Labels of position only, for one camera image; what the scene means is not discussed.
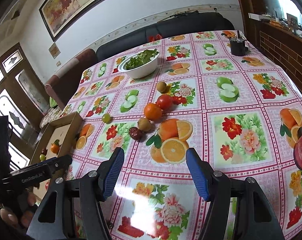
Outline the floral fruit print tablecloth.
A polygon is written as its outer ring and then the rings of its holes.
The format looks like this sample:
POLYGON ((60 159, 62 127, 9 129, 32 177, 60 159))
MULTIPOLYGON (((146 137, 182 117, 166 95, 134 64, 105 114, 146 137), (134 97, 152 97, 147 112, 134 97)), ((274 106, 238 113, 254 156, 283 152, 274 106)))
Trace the floral fruit print tablecloth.
POLYGON ((302 231, 302 170, 293 158, 302 126, 302 94, 285 71, 253 46, 233 56, 234 31, 207 31, 147 43, 86 69, 59 116, 77 112, 66 178, 94 170, 121 147, 125 161, 104 204, 113 239, 197 239, 208 203, 199 197, 185 161, 195 148, 227 176, 252 176, 263 189, 286 239, 302 231), (158 67, 140 79, 118 71, 129 56, 157 49, 158 67), (166 91, 156 84, 164 81, 166 91), (144 107, 173 99, 140 141, 129 135, 144 107), (102 116, 109 113, 111 122, 102 116))

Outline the green cushion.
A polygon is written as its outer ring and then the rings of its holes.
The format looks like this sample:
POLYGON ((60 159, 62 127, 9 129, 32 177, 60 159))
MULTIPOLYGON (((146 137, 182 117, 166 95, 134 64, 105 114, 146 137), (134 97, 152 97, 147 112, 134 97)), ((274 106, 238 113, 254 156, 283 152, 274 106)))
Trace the green cushion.
POLYGON ((52 97, 49 97, 49 105, 51 108, 57 107, 57 103, 52 97))

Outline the small yellow wall picture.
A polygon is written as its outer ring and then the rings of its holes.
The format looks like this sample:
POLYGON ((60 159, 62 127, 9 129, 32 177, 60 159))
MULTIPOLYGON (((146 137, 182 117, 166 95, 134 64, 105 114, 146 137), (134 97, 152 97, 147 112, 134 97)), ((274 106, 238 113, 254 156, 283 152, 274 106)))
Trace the small yellow wall picture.
POLYGON ((49 53, 53 59, 58 57, 58 55, 61 53, 55 42, 50 46, 49 53))

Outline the shallow cardboard tray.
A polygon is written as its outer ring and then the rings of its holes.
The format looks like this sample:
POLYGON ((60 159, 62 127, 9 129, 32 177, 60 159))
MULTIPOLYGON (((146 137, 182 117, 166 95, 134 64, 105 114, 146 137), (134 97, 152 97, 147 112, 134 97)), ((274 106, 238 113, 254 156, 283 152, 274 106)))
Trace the shallow cardboard tray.
POLYGON ((81 127, 82 121, 82 117, 77 112, 74 112, 50 122, 45 127, 38 141, 30 165, 37 164, 41 161, 39 156, 43 149, 47 150, 46 160, 70 154, 71 146, 81 127), (51 150, 51 146, 56 140, 59 140, 60 145, 58 153, 54 153, 51 150))

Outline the dark red grape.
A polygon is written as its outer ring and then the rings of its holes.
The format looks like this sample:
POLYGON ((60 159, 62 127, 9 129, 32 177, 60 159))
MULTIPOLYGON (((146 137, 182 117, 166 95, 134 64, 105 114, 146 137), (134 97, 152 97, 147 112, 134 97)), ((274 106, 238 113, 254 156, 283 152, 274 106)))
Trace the dark red grape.
POLYGON ((48 152, 48 150, 47 150, 46 148, 43 148, 43 149, 42 149, 42 154, 43 154, 43 155, 47 155, 47 152, 48 152))

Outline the black cylindrical cup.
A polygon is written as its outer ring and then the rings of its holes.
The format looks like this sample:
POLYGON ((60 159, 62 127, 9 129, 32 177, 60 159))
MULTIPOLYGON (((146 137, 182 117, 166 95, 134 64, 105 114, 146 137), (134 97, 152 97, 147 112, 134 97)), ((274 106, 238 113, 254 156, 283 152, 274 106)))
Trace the black cylindrical cup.
POLYGON ((245 42, 246 38, 242 37, 241 32, 237 30, 236 34, 229 38, 231 54, 234 56, 245 56, 248 52, 245 42))

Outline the green grape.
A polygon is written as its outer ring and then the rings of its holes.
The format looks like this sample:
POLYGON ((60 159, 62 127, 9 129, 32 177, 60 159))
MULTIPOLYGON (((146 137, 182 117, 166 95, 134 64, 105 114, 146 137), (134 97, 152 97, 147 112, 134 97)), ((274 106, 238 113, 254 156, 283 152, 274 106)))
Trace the green grape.
POLYGON ((41 155, 39 156, 39 159, 40 159, 40 161, 45 161, 46 156, 45 156, 44 154, 41 154, 41 155))
POLYGON ((103 116, 102 116, 102 121, 105 123, 105 124, 108 124, 109 122, 111 122, 111 116, 109 113, 105 113, 103 116))

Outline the brown kiwi fruit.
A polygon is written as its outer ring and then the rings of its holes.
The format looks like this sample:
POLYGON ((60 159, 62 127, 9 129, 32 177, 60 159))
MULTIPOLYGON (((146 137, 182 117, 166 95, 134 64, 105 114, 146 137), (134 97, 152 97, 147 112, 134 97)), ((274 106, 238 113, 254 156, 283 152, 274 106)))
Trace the brown kiwi fruit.
POLYGON ((159 81, 156 84, 156 90, 160 93, 164 93, 166 91, 167 84, 164 81, 159 81))
POLYGON ((143 132, 149 132, 152 129, 152 124, 147 118, 140 118, 137 122, 138 129, 143 132))

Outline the wooden glass panel door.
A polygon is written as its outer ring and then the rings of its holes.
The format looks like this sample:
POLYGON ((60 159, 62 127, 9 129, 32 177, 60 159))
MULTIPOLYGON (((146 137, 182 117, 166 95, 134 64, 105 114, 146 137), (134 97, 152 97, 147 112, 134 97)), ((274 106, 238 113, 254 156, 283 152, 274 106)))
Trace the wooden glass panel door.
POLYGON ((0 116, 12 125, 10 168, 29 165, 49 110, 49 96, 19 43, 0 57, 0 116))

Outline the floral patterned seat cover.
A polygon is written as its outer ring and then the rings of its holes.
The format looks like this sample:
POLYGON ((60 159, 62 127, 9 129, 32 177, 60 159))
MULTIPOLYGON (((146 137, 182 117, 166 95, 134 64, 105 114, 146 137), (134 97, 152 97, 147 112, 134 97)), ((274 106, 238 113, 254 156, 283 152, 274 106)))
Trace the floral patterned seat cover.
POLYGON ((57 106, 55 108, 50 108, 48 113, 43 117, 39 125, 40 129, 45 127, 48 123, 56 120, 62 114, 62 110, 57 106))

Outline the dried red jujube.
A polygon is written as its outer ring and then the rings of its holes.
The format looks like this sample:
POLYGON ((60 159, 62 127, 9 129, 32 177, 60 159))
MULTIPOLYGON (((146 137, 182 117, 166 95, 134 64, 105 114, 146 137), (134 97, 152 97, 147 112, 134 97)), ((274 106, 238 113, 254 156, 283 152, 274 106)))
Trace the dried red jujube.
POLYGON ((138 129, 137 127, 131 127, 129 129, 129 135, 132 139, 136 140, 136 141, 140 141, 143 137, 143 132, 138 129))

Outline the green lettuce leaves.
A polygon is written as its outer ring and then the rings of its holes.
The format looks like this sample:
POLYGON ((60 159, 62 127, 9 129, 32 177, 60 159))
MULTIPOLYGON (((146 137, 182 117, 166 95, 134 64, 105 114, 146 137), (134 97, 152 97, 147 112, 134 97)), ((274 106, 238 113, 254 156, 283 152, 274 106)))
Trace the green lettuce leaves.
POLYGON ((129 61, 127 61, 126 64, 124 65, 124 69, 132 70, 142 65, 145 65, 148 62, 150 62, 154 57, 156 57, 158 53, 159 52, 157 49, 154 50, 146 49, 138 53, 136 56, 130 58, 129 61))

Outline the orange mandarin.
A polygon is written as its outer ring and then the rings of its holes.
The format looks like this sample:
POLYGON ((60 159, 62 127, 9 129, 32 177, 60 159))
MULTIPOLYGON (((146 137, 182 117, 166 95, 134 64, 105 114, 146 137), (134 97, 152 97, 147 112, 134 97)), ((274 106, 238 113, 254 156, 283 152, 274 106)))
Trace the orange mandarin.
POLYGON ((156 121, 162 117, 162 109, 155 103, 148 103, 143 112, 148 120, 156 121))

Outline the red tomato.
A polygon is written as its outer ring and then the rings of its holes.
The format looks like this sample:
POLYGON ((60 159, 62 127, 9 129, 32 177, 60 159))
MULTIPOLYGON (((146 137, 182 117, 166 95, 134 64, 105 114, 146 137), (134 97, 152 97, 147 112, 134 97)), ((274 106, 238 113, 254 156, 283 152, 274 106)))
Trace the red tomato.
POLYGON ((170 95, 163 94, 158 97, 156 105, 159 106, 163 111, 166 111, 172 107, 173 99, 170 95))

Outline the mandarin with green leaf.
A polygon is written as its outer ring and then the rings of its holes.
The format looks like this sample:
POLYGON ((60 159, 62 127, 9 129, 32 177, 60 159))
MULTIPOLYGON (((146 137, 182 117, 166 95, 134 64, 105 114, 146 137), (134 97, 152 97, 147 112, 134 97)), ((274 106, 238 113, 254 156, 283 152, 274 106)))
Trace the mandarin with green leaf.
POLYGON ((58 152, 60 151, 60 140, 59 139, 56 139, 52 144, 51 144, 51 147, 50 147, 50 151, 54 154, 58 154, 58 152))

